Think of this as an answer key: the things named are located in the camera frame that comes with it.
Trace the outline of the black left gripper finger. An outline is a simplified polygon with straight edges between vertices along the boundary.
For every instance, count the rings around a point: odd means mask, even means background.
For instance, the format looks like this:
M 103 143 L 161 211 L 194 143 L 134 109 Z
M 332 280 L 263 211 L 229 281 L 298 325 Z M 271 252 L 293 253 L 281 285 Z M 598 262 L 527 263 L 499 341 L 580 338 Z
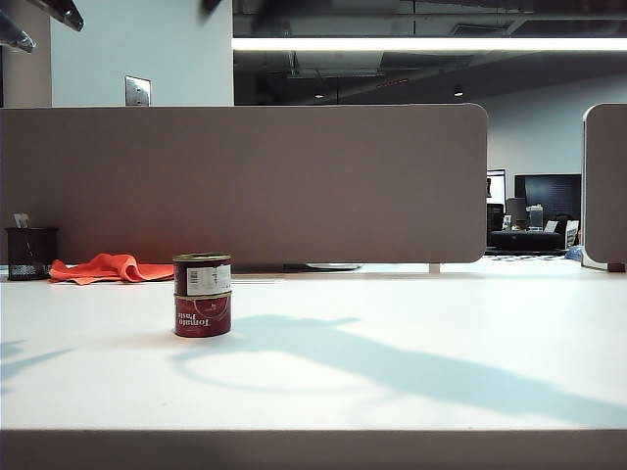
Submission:
M 3 10 L 0 11 L 0 43 L 2 46 L 31 53 L 35 42 Z
M 75 31 L 82 31 L 84 27 L 84 19 L 73 0 L 28 0 L 28 2 Z

